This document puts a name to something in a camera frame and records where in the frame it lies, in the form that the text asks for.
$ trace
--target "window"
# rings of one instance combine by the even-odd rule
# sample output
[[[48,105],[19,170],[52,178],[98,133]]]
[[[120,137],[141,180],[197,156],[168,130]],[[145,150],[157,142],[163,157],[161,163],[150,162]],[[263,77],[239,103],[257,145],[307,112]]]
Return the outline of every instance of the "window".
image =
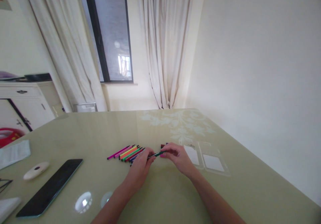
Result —
[[[127,0],[82,0],[101,82],[133,82]]]

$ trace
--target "table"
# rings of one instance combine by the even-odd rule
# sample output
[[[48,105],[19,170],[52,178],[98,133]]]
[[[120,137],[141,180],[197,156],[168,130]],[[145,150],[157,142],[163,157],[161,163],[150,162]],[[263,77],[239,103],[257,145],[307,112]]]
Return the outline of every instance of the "table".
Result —
[[[1,199],[22,203],[7,223],[90,223],[105,193],[124,180],[129,164],[107,157],[139,144],[154,151],[166,142],[215,143],[230,177],[201,171],[246,223],[317,223],[321,208],[196,109],[70,113],[20,138],[29,139],[31,156],[0,170],[13,182]],[[35,219],[15,215],[67,159],[84,159],[46,212]],[[49,168],[31,181],[23,175],[40,162]],[[76,209],[87,193],[84,210]],[[191,182],[170,160],[156,158],[146,182],[122,212],[119,223],[211,223]]]

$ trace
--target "marker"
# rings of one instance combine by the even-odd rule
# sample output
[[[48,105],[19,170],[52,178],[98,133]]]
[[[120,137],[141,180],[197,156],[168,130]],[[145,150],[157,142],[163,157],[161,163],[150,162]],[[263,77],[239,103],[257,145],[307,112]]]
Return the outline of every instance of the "marker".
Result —
[[[141,152],[143,152],[145,150],[145,148],[141,149],[140,151],[138,151],[136,154],[132,155],[129,159],[129,161],[131,162],[133,159],[136,158],[136,156],[138,156]]]
[[[114,156],[114,158],[119,157],[121,154],[125,153],[127,150],[130,150],[130,149],[131,149],[132,147],[134,147],[134,146],[135,146],[135,145],[129,145],[129,146],[127,147],[127,149],[125,149],[125,150],[123,150],[122,152],[116,154],[116,155]]]
[[[137,150],[135,150],[134,152],[130,153],[129,155],[123,157],[123,158],[121,159],[121,161],[125,161],[125,162],[126,162],[126,160],[127,160],[129,157],[131,157],[133,154],[135,154],[135,153],[137,153],[138,151],[140,151],[142,148],[143,148],[143,147],[140,147],[140,148],[138,148]]]
[[[118,156],[118,159],[122,159],[124,156],[127,156],[128,154],[132,153],[135,151],[135,149],[138,148],[139,145],[136,145],[135,147],[132,147],[130,150],[127,150],[125,153],[121,154],[120,156]]]
[[[112,157],[115,157],[116,154],[119,154],[120,152],[124,151],[124,150],[127,149],[129,146],[130,146],[130,145],[128,145],[127,147],[125,147],[125,148],[123,148],[123,149],[121,149],[121,150],[119,150],[119,151],[116,152],[115,154],[109,156],[109,157],[107,158],[107,160],[111,159]]]
[[[136,159],[137,156],[138,156],[138,155],[136,155],[135,157],[131,158],[129,161],[130,161],[131,163],[133,163],[134,159]]]
[[[165,151],[158,152],[158,153],[156,153],[156,154],[154,154],[154,155],[152,155],[152,156],[150,156],[150,157],[153,157],[153,156],[157,157],[157,156],[159,156],[159,155],[161,155],[162,153],[165,153],[165,152],[166,152],[166,150],[165,150]]]
[[[168,144],[168,143],[166,143],[166,144]],[[164,148],[165,147],[165,145],[160,145],[160,148],[162,149],[162,148]]]

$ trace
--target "white cloth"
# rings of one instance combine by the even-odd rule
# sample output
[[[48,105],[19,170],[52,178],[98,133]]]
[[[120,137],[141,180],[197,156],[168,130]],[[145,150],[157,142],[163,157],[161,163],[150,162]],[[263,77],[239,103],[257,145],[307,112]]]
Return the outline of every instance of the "white cloth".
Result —
[[[81,0],[29,1],[69,103],[95,102],[107,111]]]
[[[37,20],[34,16],[30,2],[29,2],[29,0],[18,0],[18,1],[20,4],[20,7],[22,9],[22,12],[23,12],[25,18],[27,19],[27,23],[30,27],[30,30],[34,36],[35,44],[39,49],[39,53],[43,59],[43,62],[48,67],[48,71],[49,71],[52,81],[55,85],[55,88],[57,90],[60,101],[65,109],[65,112],[67,112],[67,113],[72,112],[73,108],[70,105],[70,102],[68,100],[68,97],[66,95],[64,87],[61,84],[59,75],[56,71],[56,68],[55,68],[53,62],[52,62],[51,56],[48,52],[48,48],[46,46],[46,43],[42,37],[41,31],[40,31],[39,26],[37,24]]]
[[[159,108],[172,108],[184,67],[192,0],[140,0],[148,70]]]

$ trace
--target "person's right hand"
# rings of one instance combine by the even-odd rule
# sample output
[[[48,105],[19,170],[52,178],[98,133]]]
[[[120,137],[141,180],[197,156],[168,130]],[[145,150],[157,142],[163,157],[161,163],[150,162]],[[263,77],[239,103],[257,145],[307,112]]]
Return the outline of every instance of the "person's right hand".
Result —
[[[162,158],[170,159],[177,167],[177,169],[188,178],[197,171],[196,167],[188,157],[184,146],[175,143],[165,145],[160,151],[166,151],[161,155]]]
[[[130,187],[133,194],[136,193],[144,184],[150,165],[156,159],[155,156],[148,160],[147,158],[154,154],[155,152],[151,148],[146,148],[133,162],[132,167],[124,180],[124,183]]]

